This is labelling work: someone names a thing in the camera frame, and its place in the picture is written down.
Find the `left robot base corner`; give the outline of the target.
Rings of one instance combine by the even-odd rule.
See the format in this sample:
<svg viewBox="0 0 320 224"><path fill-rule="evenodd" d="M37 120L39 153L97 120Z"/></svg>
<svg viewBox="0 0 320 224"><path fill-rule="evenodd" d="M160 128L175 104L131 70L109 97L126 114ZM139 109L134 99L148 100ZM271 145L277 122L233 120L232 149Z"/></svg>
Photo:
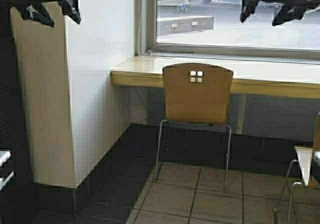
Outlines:
<svg viewBox="0 0 320 224"><path fill-rule="evenodd" d="M12 152L10 150L1 150L0 152L0 189L1 191L4 189L4 187L7 185L7 183L12 179L14 176L14 164L12 160Z"/></svg>

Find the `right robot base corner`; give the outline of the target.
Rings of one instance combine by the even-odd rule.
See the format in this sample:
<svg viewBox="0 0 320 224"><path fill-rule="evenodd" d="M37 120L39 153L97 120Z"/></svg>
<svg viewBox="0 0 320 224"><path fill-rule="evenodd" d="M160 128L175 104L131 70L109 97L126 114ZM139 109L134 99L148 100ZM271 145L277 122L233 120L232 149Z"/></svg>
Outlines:
<svg viewBox="0 0 320 224"><path fill-rule="evenodd" d="M320 183L320 152L317 151L313 154L312 156L312 164L311 164L311 174L312 174L312 177L316 180L317 183Z"/></svg>

